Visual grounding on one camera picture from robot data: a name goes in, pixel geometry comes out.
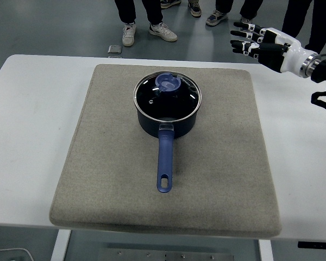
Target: robotic arm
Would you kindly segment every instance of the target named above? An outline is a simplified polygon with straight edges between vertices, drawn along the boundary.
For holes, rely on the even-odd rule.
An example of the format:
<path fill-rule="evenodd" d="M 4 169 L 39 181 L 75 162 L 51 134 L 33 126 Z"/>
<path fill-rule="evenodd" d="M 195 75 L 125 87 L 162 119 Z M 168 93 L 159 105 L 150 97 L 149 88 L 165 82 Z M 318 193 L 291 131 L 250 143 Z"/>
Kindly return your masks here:
<path fill-rule="evenodd" d="M 231 40 L 234 53 L 241 53 L 258 59 L 259 63 L 275 72 L 292 72 L 313 82 L 326 80 L 326 59 L 316 52 L 304 49 L 295 38 L 274 28 L 263 28 L 255 24 L 235 22 L 243 31 L 231 31 L 232 35 L 247 41 Z M 311 103 L 326 109 L 326 102 L 319 100 L 326 92 L 316 92 Z"/>

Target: saucepan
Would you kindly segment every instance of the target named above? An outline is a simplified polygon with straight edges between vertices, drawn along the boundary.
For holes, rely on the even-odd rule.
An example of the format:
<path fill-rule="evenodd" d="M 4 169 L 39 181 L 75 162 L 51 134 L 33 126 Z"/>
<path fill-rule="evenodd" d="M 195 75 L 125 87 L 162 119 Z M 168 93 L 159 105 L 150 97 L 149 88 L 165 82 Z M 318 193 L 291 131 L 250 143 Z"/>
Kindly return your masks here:
<path fill-rule="evenodd" d="M 157 189 L 172 189 L 173 140 L 187 134 L 195 124 L 202 94 L 188 76 L 159 71 L 142 78 L 134 89 L 140 126 L 159 139 Z"/>

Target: pot rim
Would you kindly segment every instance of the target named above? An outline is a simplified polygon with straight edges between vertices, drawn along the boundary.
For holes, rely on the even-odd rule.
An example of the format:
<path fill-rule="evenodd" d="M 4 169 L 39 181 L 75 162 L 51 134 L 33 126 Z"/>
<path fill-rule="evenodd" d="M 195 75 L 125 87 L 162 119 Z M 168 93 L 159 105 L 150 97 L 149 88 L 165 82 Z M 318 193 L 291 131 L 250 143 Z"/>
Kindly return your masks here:
<path fill-rule="evenodd" d="M 160 75 L 161 73 L 166 73 L 166 72 L 169 72 L 175 76 L 182 76 L 183 78 L 185 79 L 188 79 L 192 84 L 193 86 L 197 89 L 197 92 L 198 92 L 198 104 L 196 106 L 196 108 L 193 110 L 193 112 L 191 112 L 190 114 L 188 114 L 188 116 L 186 117 L 183 117 L 181 119 L 177 119 L 177 120 L 174 120 L 174 121 L 163 121 L 163 120 L 158 120 L 156 118 L 153 118 L 149 115 L 147 115 L 146 113 L 143 112 L 143 110 L 140 108 L 140 106 L 138 105 L 137 103 L 137 100 L 136 100 L 136 93 L 137 93 L 137 90 L 139 88 L 139 86 L 142 84 L 142 82 L 144 82 L 145 80 L 147 80 L 148 78 L 151 78 L 153 76 L 158 76 Z M 202 101 L 202 93 L 200 91 L 200 88 L 199 86 L 197 85 L 197 83 L 192 80 L 190 77 L 184 75 L 183 73 L 180 73 L 180 72 L 175 72 L 175 71 L 158 71 L 158 72 L 153 72 L 153 73 L 150 73 L 149 75 L 146 75 L 145 77 L 143 77 L 135 86 L 134 88 L 134 104 L 136 106 L 136 109 L 142 114 L 144 115 L 145 117 L 153 120 L 153 121 L 156 121 L 156 122 L 162 122 L 162 123 L 174 123 L 174 122 L 179 122 L 179 121 L 183 121 L 183 120 L 186 120 L 187 118 L 191 117 L 194 113 L 196 113 L 200 107 L 200 103 Z"/>

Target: black pants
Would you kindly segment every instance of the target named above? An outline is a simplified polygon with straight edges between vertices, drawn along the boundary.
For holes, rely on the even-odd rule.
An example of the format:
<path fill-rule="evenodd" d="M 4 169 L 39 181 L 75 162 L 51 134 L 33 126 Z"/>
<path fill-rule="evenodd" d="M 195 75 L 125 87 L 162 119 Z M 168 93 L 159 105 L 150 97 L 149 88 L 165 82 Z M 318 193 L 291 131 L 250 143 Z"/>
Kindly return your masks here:
<path fill-rule="evenodd" d="M 296 38 L 312 0 L 289 0 L 281 31 Z M 326 0 L 315 0 L 309 44 L 306 49 L 320 53 L 326 44 Z"/>
<path fill-rule="evenodd" d="M 263 0 L 245 0 L 240 10 L 240 15 L 246 19 L 253 19 L 257 15 Z M 229 13 L 232 9 L 233 0 L 216 0 L 216 10 Z"/>
<path fill-rule="evenodd" d="M 136 19 L 134 0 L 115 0 L 118 14 L 123 23 L 133 23 Z M 142 0 L 147 19 L 151 24 L 159 24 L 163 20 L 160 0 Z"/>

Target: cable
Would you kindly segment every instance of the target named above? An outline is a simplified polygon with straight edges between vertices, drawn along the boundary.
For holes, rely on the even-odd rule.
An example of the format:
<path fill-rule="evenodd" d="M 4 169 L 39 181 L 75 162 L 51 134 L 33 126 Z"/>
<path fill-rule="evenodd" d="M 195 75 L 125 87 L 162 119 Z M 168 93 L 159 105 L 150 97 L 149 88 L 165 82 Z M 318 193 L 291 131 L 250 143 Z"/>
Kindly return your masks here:
<path fill-rule="evenodd" d="M 29 255 L 29 257 L 31 258 L 32 261 L 34 261 L 32 255 L 30 254 L 30 252 L 28 250 L 26 250 L 25 248 L 8 248 L 8 249 L 0 249 L 0 252 L 3 251 L 11 251 L 11 250 L 22 250 L 22 251 L 26 251 L 27 254 Z"/>

